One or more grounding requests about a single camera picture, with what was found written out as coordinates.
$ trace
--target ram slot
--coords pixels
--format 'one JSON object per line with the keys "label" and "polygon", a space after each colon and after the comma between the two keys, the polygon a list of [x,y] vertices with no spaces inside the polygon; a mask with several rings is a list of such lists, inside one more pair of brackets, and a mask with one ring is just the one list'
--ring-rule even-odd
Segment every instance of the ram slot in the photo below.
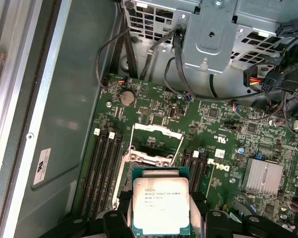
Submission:
{"label": "ram slot", "polygon": [[194,191],[200,191],[201,188],[201,184],[202,184],[202,180],[203,180],[203,176],[204,176],[204,171],[205,171],[205,167],[207,166],[208,163],[208,159],[207,158],[202,158],[200,161],[200,174],[199,174],[199,178],[198,181],[196,183],[196,188]]}
{"label": "ram slot", "polygon": [[116,136],[114,140],[114,144],[111,146],[111,150],[108,153],[108,156],[105,158],[105,165],[102,168],[102,177],[99,184],[98,196],[95,203],[95,209],[93,213],[93,218],[96,219],[97,215],[105,210],[103,208],[103,204],[106,204],[106,199],[108,197],[109,189],[108,186],[111,186],[109,178],[111,176],[112,171],[114,170],[113,164],[115,164],[115,159],[118,157],[120,151],[121,139]]}
{"label": "ram slot", "polygon": [[115,177],[115,168],[118,167],[118,162],[120,161],[120,158],[121,158],[119,156],[120,155],[119,153],[121,150],[122,141],[123,141],[123,135],[118,134],[115,139],[115,145],[114,145],[115,148],[114,148],[112,156],[111,156],[111,161],[113,163],[110,165],[110,168],[113,168],[113,169],[109,169],[106,190],[105,190],[106,195],[105,195],[105,198],[103,199],[100,211],[106,210],[107,204],[110,199],[109,195],[113,192],[113,189],[115,187],[115,178],[114,178]]}
{"label": "ram slot", "polygon": [[84,196],[83,196],[83,200],[82,200],[81,211],[80,211],[83,216],[87,214],[88,205],[89,205],[90,198],[91,198],[91,192],[92,192],[93,185],[94,185],[94,179],[95,179],[95,171],[94,170],[95,170],[95,168],[97,168],[96,164],[98,163],[97,155],[99,154],[99,151],[102,150],[102,148],[105,144],[104,142],[106,141],[107,134],[108,134],[107,130],[102,130],[100,132],[100,135],[97,136],[97,138],[96,138],[96,142],[95,142],[94,149],[93,149],[93,155],[92,155],[92,159],[91,159],[90,166],[89,166],[87,183],[85,186]]}
{"label": "ram slot", "polygon": [[107,142],[105,146],[103,147],[103,150],[101,150],[101,153],[99,153],[97,160],[97,166],[95,168],[95,181],[94,181],[94,187],[92,191],[92,197],[89,203],[89,210],[88,210],[88,217],[91,218],[93,216],[95,207],[96,207],[96,202],[99,196],[99,190],[102,182],[102,177],[104,176],[104,169],[106,167],[106,161],[107,158],[109,158],[109,155],[113,149],[113,143],[114,139],[107,139]]}
{"label": "ram slot", "polygon": [[197,159],[192,159],[190,165],[190,184],[189,184],[189,192],[193,191],[194,184],[197,182],[197,172],[199,168],[199,161]]}

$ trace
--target circuit board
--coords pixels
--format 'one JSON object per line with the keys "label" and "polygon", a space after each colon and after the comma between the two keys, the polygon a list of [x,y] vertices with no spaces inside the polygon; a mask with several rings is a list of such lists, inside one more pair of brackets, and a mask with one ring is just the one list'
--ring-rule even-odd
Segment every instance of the circuit board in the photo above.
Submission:
{"label": "circuit board", "polygon": [[[121,80],[120,76],[108,76],[109,84]],[[135,97],[130,106],[122,105],[120,95],[125,91],[132,92]],[[239,111],[250,118],[262,117],[264,113],[242,106]],[[167,127],[183,134],[184,139],[176,154],[177,139],[159,132],[142,131],[134,135],[133,145],[138,150],[160,156],[176,154],[176,167],[187,166],[184,160],[190,151],[206,155],[207,166],[203,165],[203,170],[195,168],[200,178],[195,180],[194,187],[205,193],[210,209],[233,213],[236,206],[242,204],[251,213],[276,223],[281,221],[282,214],[293,222],[296,211],[289,206],[298,181],[298,151],[295,149],[298,136],[293,136],[284,126],[274,126],[275,120],[278,118],[258,122],[242,120],[233,112],[230,103],[179,98],[165,86],[137,79],[130,78],[121,86],[101,90],[72,212],[95,219],[99,212],[112,209],[115,184],[119,182],[119,190],[130,189],[131,168],[149,166],[128,163],[118,178],[122,156],[130,146],[133,125],[140,123]],[[115,133],[115,140],[105,143],[108,137],[105,134],[111,132]],[[283,167],[278,194],[245,190],[243,179],[251,159]]]}

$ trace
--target aluminum heatsink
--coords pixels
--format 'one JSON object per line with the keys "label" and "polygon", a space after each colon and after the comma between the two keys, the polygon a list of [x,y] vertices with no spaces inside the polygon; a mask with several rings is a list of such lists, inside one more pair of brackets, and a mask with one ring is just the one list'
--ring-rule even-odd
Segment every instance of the aluminum heatsink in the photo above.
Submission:
{"label": "aluminum heatsink", "polygon": [[249,159],[242,187],[254,192],[277,195],[283,166]]}

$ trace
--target chip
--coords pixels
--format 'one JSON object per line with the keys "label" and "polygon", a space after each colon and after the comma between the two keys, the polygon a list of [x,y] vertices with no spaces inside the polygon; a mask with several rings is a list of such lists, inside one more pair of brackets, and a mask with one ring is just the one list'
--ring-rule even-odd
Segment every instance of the chip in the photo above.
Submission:
{"label": "chip", "polygon": [[275,209],[275,206],[270,205],[270,204],[267,204],[266,205],[266,208],[265,208],[265,213],[267,213],[267,214],[273,214],[274,213],[274,209]]}
{"label": "chip", "polygon": [[218,110],[211,108],[209,111],[209,117],[210,118],[217,118],[218,117]]}
{"label": "chip", "polygon": [[250,133],[255,133],[256,127],[257,127],[256,124],[250,123],[250,124],[248,124],[247,131]]}

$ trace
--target motherboard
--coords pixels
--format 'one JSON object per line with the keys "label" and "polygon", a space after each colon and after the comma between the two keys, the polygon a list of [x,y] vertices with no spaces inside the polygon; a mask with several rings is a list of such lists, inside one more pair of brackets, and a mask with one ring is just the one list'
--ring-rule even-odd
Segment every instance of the motherboard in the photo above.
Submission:
{"label": "motherboard", "polygon": [[[165,86],[109,75],[101,90],[72,212],[117,208],[136,167],[190,167],[190,192],[234,220],[264,216],[292,231],[298,214],[298,135],[278,116],[243,120],[232,103],[205,103]],[[250,118],[264,111],[239,107]]]}

